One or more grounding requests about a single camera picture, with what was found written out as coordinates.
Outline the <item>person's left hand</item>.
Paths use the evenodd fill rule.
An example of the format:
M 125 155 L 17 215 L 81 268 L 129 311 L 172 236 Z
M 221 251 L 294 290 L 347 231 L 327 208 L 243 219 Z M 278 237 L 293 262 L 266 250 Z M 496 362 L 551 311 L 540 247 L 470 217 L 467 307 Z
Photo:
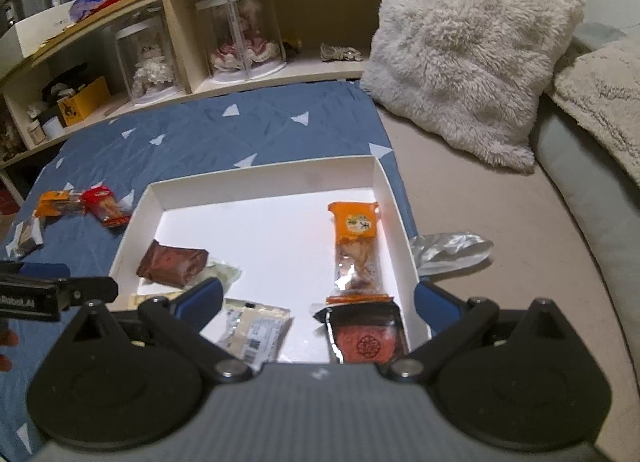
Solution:
M 13 367 L 12 359 L 6 354 L 6 349 L 14 348 L 20 344 L 20 339 L 17 334 L 11 330 L 7 330 L 1 335 L 0 339 L 0 371 L 9 372 Z

